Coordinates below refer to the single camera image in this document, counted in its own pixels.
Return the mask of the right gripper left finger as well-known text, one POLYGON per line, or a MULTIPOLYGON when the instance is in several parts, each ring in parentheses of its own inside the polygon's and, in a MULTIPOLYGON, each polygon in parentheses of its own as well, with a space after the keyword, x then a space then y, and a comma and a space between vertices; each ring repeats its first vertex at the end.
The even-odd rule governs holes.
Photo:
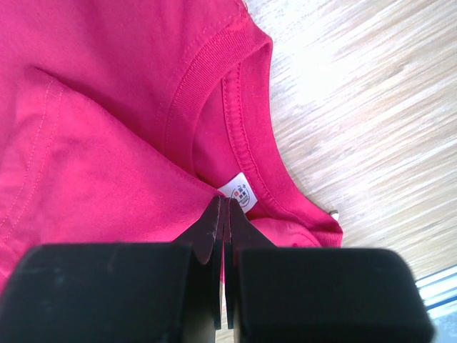
POLYGON ((44 244, 1 294, 3 342, 213 342, 222 199, 169 243, 44 244))

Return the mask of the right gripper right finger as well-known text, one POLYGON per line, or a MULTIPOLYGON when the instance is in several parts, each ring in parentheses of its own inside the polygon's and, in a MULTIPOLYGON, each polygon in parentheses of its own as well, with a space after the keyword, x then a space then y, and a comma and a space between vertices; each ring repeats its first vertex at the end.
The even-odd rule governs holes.
POLYGON ((228 327, 237 342, 431 342, 435 329, 395 252, 276 247, 228 200, 228 327))

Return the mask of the pink t-shirt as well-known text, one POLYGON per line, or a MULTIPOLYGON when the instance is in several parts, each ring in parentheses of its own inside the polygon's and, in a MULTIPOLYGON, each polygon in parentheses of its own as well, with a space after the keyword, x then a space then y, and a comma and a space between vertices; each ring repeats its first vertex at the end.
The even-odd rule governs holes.
POLYGON ((271 126, 243 1, 1 3, 1 281, 32 247, 170 242, 217 195, 280 247, 339 247, 271 126))

